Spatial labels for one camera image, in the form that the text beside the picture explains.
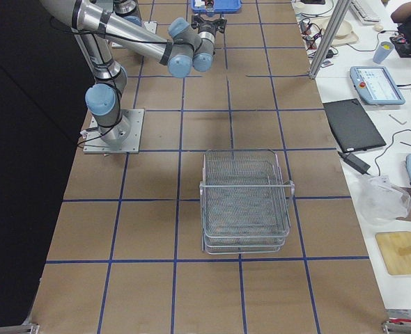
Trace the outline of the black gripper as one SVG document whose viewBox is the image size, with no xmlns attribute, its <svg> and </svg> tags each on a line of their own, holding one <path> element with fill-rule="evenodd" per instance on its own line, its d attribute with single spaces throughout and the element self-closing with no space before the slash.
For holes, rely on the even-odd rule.
<svg viewBox="0 0 411 334">
<path fill-rule="evenodd" d="M 224 33 L 226 29 L 227 20 L 223 17 L 218 19 L 204 19 L 200 15 L 192 15 L 191 27 L 197 30 L 198 33 L 211 33 L 215 35 L 216 32 Z"/>
</svg>

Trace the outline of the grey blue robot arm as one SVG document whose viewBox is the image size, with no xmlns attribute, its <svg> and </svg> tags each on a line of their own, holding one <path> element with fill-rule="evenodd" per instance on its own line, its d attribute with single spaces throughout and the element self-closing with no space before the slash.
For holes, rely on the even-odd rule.
<svg viewBox="0 0 411 334">
<path fill-rule="evenodd" d="M 180 17 L 168 27 L 169 38 L 156 34 L 156 23 L 141 18 L 137 1 L 42 1 L 52 19 L 73 35 L 91 69 L 95 83 L 85 94 L 91 126 L 81 132 L 86 153 L 137 153 L 144 110 L 126 109 L 121 99 L 127 85 L 124 65 L 152 58 L 176 78 L 191 70 L 208 71 L 215 55 L 215 37 L 226 19 Z"/>
</svg>

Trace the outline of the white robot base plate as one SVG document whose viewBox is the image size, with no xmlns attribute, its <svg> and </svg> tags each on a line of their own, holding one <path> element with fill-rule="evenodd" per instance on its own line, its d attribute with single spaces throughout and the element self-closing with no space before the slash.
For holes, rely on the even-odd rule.
<svg viewBox="0 0 411 334">
<path fill-rule="evenodd" d="M 89 124 L 93 131 L 86 134 L 83 141 L 85 154 L 138 154 L 141 142 L 141 132 L 144 123 L 143 109 L 122 109 L 121 121 L 110 131 L 102 128 L 98 131 L 98 124 L 92 116 Z"/>
</svg>

